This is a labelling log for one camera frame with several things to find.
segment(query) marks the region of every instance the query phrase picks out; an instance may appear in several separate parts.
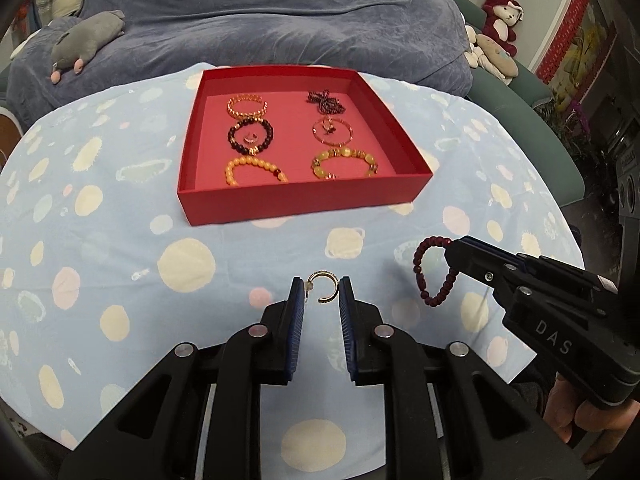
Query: red teddy bear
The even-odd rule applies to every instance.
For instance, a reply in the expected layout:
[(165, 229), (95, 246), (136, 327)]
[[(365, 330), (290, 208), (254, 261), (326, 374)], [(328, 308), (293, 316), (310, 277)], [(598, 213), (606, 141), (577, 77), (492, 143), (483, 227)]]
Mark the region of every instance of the red teddy bear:
[(515, 45), (507, 42), (516, 39), (513, 27), (522, 20), (524, 15), (520, 4), (516, 0), (486, 0), (482, 10), (487, 15), (482, 33), (499, 44), (511, 57), (514, 57), (518, 49)]

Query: jewelry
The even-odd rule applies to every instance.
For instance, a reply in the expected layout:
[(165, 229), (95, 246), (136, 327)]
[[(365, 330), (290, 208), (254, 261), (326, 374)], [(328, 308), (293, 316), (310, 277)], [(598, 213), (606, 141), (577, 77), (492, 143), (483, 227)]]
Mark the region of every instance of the jewelry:
[(271, 164), (266, 160), (262, 160), (261, 158), (256, 158), (254, 156), (241, 156), (239, 158), (235, 158), (234, 160), (230, 160), (225, 168), (225, 177), (226, 183), (230, 186), (237, 186), (238, 183), (234, 179), (234, 168), (236, 166), (256, 166), (257, 168), (263, 168), (264, 170), (273, 173), (279, 181), (288, 182), (287, 177), (282, 170), (280, 170), (275, 164)]
[(444, 247), (446, 248), (451, 243), (451, 238), (443, 238), (442, 236), (432, 236), (430, 238), (425, 238), (420, 242), (420, 245), (415, 250), (414, 254), (414, 272), (415, 272), (415, 281), (418, 283), (418, 288), (420, 289), (420, 297), (424, 300), (424, 304), (427, 306), (438, 306), (444, 300), (447, 299), (451, 289), (453, 288), (453, 283), (456, 281), (456, 276), (459, 272), (452, 267), (449, 267), (449, 273), (440, 288), (438, 294), (434, 297), (429, 296), (427, 291), (427, 281), (424, 279), (424, 274), (422, 273), (422, 267), (420, 264), (422, 263), (422, 257), (424, 253), (427, 252), (427, 249), (430, 247)]
[(330, 301), (333, 301), (338, 295), (337, 276), (334, 273), (329, 272), (328, 270), (316, 270), (316, 272), (309, 276), (309, 279), (305, 282), (305, 303), (309, 298), (309, 291), (314, 288), (314, 279), (319, 278), (320, 276), (329, 278), (334, 283), (334, 293), (330, 296), (327, 296), (326, 298), (318, 298), (318, 303), (329, 303)]
[(267, 113), (267, 102), (265, 101), (262, 104), (262, 109), (257, 112), (236, 112), (233, 106), (240, 101), (253, 101), (254, 103), (262, 103), (262, 98), (256, 94), (242, 94), (233, 96), (229, 99), (229, 102), (226, 104), (226, 111), (229, 112), (229, 115), (234, 119), (246, 119), (252, 117), (254, 119), (260, 119), (265, 113)]
[(320, 155), (316, 156), (314, 160), (311, 161), (311, 169), (314, 170), (314, 175), (318, 178), (336, 178), (336, 175), (333, 173), (328, 173), (323, 170), (320, 165), (323, 160), (327, 160), (328, 158), (333, 158), (334, 156), (345, 156), (345, 157), (353, 157), (360, 158), (364, 160), (368, 165), (369, 169), (364, 176), (371, 176), (378, 172), (378, 164), (376, 159), (370, 153), (363, 152), (362, 150), (352, 150), (351, 148), (343, 147), (343, 148), (331, 148), (325, 152), (320, 153)]
[[(265, 137), (264, 142), (262, 144), (248, 148), (246, 146), (243, 146), (236, 140), (236, 132), (243, 126), (247, 126), (248, 124), (253, 124), (253, 123), (260, 123), (260, 125), (264, 128), (264, 131), (267, 132), (267, 136)], [(251, 134), (251, 135), (255, 136), (255, 140), (253, 142), (253, 144), (255, 144), (256, 140), (258, 139), (258, 136), (255, 134)], [(253, 137), (247, 136), (244, 138), (244, 140), (248, 144), (252, 144), (252, 142), (250, 142), (251, 139), (253, 139)], [(266, 150), (269, 147), (269, 144), (271, 144), (272, 140), (273, 140), (273, 128), (271, 127), (267, 119), (261, 119), (261, 118), (256, 119), (253, 117), (247, 117), (245, 119), (238, 121), (234, 126), (232, 126), (229, 129), (229, 143), (231, 144), (231, 147), (234, 150), (236, 150), (236, 152), (241, 153), (242, 155), (255, 156), (259, 152), (263, 152), (264, 150)]]
[(318, 103), (318, 111), (322, 115), (337, 115), (344, 113), (344, 106), (335, 97), (329, 97), (329, 91), (309, 92), (306, 99), (309, 103)]
[[(316, 129), (316, 124), (321, 123), (322, 122), (322, 127), (324, 128), (324, 130), (329, 134), (331, 133), (331, 131), (329, 131), (326, 128), (326, 124), (330, 124), (330, 127), (334, 128), (334, 122), (336, 123), (340, 123), (340, 124), (344, 124), (348, 129), (349, 129), (349, 140), (347, 140), (346, 142), (330, 142), (328, 140), (324, 140), (321, 139), (321, 137), (318, 136), (318, 130)], [(335, 146), (336, 148), (341, 148), (343, 146), (346, 146), (347, 144), (349, 144), (352, 140), (353, 140), (353, 128), (351, 127), (351, 125), (347, 122), (347, 121), (343, 121), (342, 119), (338, 119), (337, 117), (331, 118), (331, 117), (323, 117), (322, 119), (318, 119), (313, 127), (311, 128), (313, 133), (314, 133), (314, 137), (319, 140), (320, 142), (322, 142), (323, 144), (326, 144), (327, 146)]]

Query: red box lid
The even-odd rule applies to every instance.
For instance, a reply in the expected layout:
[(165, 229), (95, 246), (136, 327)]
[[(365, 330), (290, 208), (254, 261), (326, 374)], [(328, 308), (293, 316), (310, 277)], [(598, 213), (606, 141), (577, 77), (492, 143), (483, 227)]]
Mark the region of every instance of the red box lid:
[[(319, 180), (313, 173), (312, 159), (328, 146), (312, 133), (322, 115), (307, 97), (309, 91), (324, 89), (346, 108), (334, 117), (353, 129), (348, 147), (374, 155), (378, 174), (366, 177), (364, 161), (344, 157), (322, 164), (338, 178)], [(273, 142), (258, 158), (276, 164), (288, 182), (280, 182), (262, 168), (239, 166), (234, 171), (239, 186), (226, 183), (226, 164), (241, 156), (227, 137), (236, 120), (226, 104), (237, 94), (258, 94), (268, 103), (264, 118), (273, 127)], [(244, 112), (259, 107), (240, 102), (234, 109)], [(348, 139), (347, 128), (340, 123), (335, 126), (331, 136), (319, 136)], [(316, 127), (324, 133), (321, 126)], [(242, 143), (249, 132), (262, 142), (265, 133), (260, 124), (241, 128), (236, 138)], [(192, 226), (219, 224), (411, 202), (432, 175), (398, 120), (358, 72), (321, 66), (239, 66), (202, 74), (182, 152), (178, 198)]]

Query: sofa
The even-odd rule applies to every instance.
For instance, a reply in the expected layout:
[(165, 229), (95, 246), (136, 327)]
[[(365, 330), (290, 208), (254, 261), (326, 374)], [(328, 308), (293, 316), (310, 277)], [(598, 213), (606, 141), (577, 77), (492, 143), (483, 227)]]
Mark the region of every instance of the sofa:
[[(469, 0), (453, 0), (466, 22), (480, 31), (486, 13)], [(534, 110), (553, 95), (535, 74), (517, 60), (520, 75), (507, 86), (482, 68), (473, 69), (467, 99), (500, 121), (545, 181), (560, 207), (583, 199), (584, 181), (555, 133)]]

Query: metal screw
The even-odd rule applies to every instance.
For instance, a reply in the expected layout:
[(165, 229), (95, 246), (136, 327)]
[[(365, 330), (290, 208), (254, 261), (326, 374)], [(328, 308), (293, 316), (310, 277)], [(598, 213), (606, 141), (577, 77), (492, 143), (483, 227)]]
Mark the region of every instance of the metal screw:
[(456, 357), (464, 357), (469, 353), (469, 347), (460, 341), (456, 341), (455, 343), (451, 343), (449, 345), (449, 352), (451, 352)]
[(394, 334), (395, 330), (392, 326), (389, 326), (389, 325), (378, 325), (373, 329), (373, 332), (378, 337), (387, 338), (387, 337), (391, 337)]
[(193, 354), (193, 345), (190, 345), (189, 343), (181, 343), (175, 347), (174, 353), (178, 357), (189, 357)]
[(251, 337), (264, 337), (269, 332), (269, 329), (264, 325), (253, 325), (249, 327), (249, 335)]

